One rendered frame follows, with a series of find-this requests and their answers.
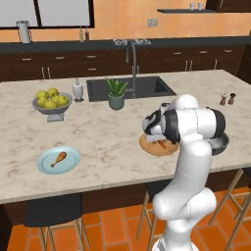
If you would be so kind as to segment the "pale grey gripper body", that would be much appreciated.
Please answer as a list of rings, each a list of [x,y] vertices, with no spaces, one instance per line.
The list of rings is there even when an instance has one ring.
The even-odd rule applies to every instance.
[[[166,142],[167,138],[162,133],[155,133],[155,134],[147,134],[145,133],[145,141],[146,142],[157,142],[157,141],[163,141]]]

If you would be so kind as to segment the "dark grey bowl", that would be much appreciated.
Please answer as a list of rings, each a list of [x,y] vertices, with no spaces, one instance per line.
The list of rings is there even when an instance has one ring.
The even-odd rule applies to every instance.
[[[212,148],[212,155],[216,156],[216,155],[223,153],[226,150],[226,148],[229,144],[229,138],[224,133],[220,137],[208,139],[207,142],[210,144],[210,146]]]

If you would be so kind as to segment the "brown chicken drumstick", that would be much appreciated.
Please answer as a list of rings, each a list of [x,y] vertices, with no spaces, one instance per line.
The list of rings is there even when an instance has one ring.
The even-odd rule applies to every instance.
[[[54,166],[55,166],[56,164],[62,162],[64,159],[66,159],[66,157],[67,157],[67,152],[65,152],[65,151],[61,152],[61,153],[58,155],[56,161],[55,161],[53,164],[51,164],[51,168],[54,168]]]

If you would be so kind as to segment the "grey fruit bowl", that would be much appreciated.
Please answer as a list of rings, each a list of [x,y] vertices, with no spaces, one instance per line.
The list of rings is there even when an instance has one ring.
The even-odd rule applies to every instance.
[[[60,92],[60,95],[68,97],[69,103],[67,105],[54,109],[44,109],[37,105],[37,99],[34,98],[32,101],[32,106],[35,110],[38,110],[41,114],[47,115],[48,122],[60,122],[64,119],[64,114],[68,110],[73,101],[73,96],[70,93]]]

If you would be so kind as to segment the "round wooden plate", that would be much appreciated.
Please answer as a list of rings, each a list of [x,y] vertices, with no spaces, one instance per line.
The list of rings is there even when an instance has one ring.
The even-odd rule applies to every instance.
[[[140,147],[152,154],[152,155],[157,155],[157,156],[166,156],[166,155],[171,155],[174,154],[175,151],[178,150],[179,144],[172,144],[168,139],[166,142],[164,142],[167,149],[164,149],[158,141],[156,142],[146,142],[145,141],[145,134],[142,134],[139,138],[139,145]]]

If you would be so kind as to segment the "black seat wooden stool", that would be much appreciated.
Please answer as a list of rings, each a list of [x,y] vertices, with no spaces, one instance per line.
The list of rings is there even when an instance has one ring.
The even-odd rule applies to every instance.
[[[243,192],[243,193],[232,194],[231,193],[232,190],[235,188],[235,186],[237,185],[237,183],[240,180],[240,178],[242,177],[242,175],[246,175],[250,179],[250,182],[248,185],[249,190],[247,192]],[[232,234],[227,242],[225,251],[229,250],[231,242],[234,240],[241,224],[243,222],[250,222],[251,221],[251,216],[250,217],[246,216],[249,208],[251,207],[251,167],[250,168],[242,168],[237,171],[234,179],[232,180],[230,186],[228,187],[228,189],[226,191],[224,198],[222,199],[219,206],[214,211],[214,214],[213,214],[211,220],[209,220],[209,226],[212,224],[212,222],[216,218],[216,215],[218,214],[218,212],[220,211],[220,209],[222,208],[222,206],[224,205],[224,203],[227,199],[229,199],[234,204],[235,208],[237,209],[237,214],[235,215],[236,225],[235,225],[235,227],[232,231]]]
[[[82,220],[81,194],[67,194],[29,200],[26,204],[24,226],[36,227],[42,251],[47,251],[50,239],[52,251],[56,251],[52,230],[74,227],[78,247],[90,248]]]
[[[145,187],[146,187],[145,197],[144,197],[144,202],[143,202],[143,206],[141,210],[141,216],[140,216],[139,225],[137,228],[137,233],[136,233],[135,238],[136,239],[139,238],[142,225],[143,225],[143,220],[146,220],[149,226],[149,230],[150,230],[147,251],[152,250],[152,244],[154,240],[160,237],[160,234],[155,233],[155,228],[157,225],[157,217],[153,213],[153,209],[148,208],[147,205],[149,201],[152,200],[156,194],[164,190],[170,183],[171,183],[170,179],[151,181],[151,182],[145,183]]]

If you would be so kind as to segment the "dark sink basin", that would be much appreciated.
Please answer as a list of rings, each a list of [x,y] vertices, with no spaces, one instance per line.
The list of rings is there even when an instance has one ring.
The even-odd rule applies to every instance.
[[[125,99],[132,98],[132,92],[137,98],[176,96],[176,93],[158,76],[138,76],[136,85],[132,84],[131,77],[121,77],[123,83],[127,82],[125,88]],[[86,81],[88,100],[90,102],[107,101],[111,88],[106,79],[88,79]]]

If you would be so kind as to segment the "green potted plant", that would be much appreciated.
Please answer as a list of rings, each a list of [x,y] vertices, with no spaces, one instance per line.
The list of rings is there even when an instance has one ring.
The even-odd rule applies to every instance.
[[[109,106],[113,110],[120,110],[125,104],[125,89],[127,87],[127,82],[123,82],[118,79],[106,79],[110,92],[108,94]]]

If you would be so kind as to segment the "dark brown kitchen island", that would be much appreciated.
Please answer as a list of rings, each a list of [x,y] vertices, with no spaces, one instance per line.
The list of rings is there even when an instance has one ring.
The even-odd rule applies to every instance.
[[[227,190],[237,170],[210,173],[206,186],[214,192]],[[92,213],[142,204],[145,184],[99,189],[82,193],[83,213]],[[24,222],[26,201],[0,205],[0,224],[21,225]]]

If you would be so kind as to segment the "grey curved tap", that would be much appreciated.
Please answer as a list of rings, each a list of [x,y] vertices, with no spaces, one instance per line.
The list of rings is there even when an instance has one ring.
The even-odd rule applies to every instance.
[[[132,48],[132,57],[133,57],[133,65],[132,65],[132,98],[136,97],[136,50],[135,45],[132,40],[127,41],[127,48],[125,51],[125,62],[129,63],[129,48]]]

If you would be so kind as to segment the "light blue plate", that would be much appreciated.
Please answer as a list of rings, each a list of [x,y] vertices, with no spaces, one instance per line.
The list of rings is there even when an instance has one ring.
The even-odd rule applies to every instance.
[[[67,152],[67,157],[62,162],[51,168],[61,152]],[[37,160],[38,169],[47,175],[61,175],[74,169],[80,161],[80,154],[73,147],[61,146],[46,150]]]

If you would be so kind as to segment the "white soap dispenser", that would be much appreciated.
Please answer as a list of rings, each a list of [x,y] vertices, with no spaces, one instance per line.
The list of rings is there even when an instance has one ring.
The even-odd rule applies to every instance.
[[[75,80],[73,85],[73,94],[76,102],[81,102],[83,100],[83,86],[78,79]]]

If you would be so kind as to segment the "dark brown base cupboards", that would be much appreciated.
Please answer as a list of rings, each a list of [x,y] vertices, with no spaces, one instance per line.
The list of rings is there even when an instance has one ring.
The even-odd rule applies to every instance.
[[[251,38],[156,38],[135,45],[136,73],[224,70],[251,82]],[[0,81],[132,74],[132,48],[112,40],[0,43]]]

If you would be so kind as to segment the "white paper towel roll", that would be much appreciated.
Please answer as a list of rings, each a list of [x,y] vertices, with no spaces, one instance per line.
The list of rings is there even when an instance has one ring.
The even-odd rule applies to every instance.
[[[17,21],[16,26],[18,28],[18,34],[21,43],[30,43],[31,35],[29,32],[29,21]]]

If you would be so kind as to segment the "black framed window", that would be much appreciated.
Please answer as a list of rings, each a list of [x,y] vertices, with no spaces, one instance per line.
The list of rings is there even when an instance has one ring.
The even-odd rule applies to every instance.
[[[0,0],[0,28],[94,27],[94,0]]]

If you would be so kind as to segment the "dark wall shelf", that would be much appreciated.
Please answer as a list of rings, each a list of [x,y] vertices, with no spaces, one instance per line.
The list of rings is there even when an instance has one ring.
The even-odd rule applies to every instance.
[[[216,11],[213,10],[190,10],[190,9],[157,9],[157,12],[163,13],[163,14],[215,14]]]

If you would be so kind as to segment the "dark brown wall cupboard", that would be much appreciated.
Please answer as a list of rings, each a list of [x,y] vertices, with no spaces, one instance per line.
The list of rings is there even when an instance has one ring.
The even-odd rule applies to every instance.
[[[207,0],[206,9],[219,13],[251,13],[251,0]]]

